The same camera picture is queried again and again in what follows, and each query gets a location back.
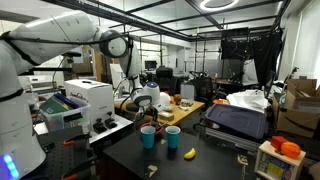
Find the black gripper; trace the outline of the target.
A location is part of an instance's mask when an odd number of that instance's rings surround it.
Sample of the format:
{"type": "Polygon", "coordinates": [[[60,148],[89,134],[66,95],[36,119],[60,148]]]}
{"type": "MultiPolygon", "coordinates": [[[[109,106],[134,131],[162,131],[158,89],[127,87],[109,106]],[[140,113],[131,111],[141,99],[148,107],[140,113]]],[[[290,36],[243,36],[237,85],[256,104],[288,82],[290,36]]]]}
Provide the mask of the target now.
{"type": "Polygon", "coordinates": [[[156,108],[154,108],[153,106],[151,106],[145,110],[145,115],[150,116],[154,122],[158,121],[158,113],[159,113],[159,111],[156,108]]]}

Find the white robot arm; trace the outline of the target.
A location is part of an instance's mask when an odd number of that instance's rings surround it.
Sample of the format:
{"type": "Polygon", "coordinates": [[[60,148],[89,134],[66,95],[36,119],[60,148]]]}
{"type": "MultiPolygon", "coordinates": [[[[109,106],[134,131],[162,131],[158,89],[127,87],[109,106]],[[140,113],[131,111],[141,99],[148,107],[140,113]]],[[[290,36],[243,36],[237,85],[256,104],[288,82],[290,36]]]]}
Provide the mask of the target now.
{"type": "Polygon", "coordinates": [[[81,45],[120,60],[132,86],[131,99],[140,111],[164,109],[159,86],[140,84],[141,58],[132,36],[101,28],[80,10],[22,24],[0,39],[1,180],[19,180],[46,159],[34,134],[26,91],[18,76],[81,45]]]}

